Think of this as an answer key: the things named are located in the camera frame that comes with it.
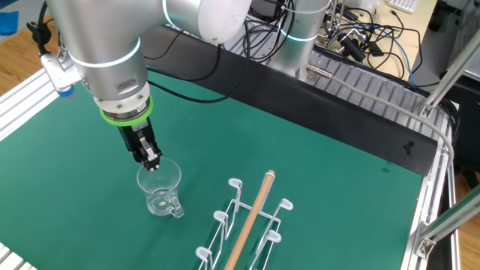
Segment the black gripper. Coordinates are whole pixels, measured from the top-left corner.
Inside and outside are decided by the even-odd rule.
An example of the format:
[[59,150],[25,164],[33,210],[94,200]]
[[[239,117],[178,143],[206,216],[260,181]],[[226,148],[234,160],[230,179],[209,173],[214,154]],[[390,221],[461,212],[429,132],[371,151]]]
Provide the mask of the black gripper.
[[141,163],[147,171],[157,170],[163,152],[158,148],[149,117],[139,124],[118,129],[135,161]]

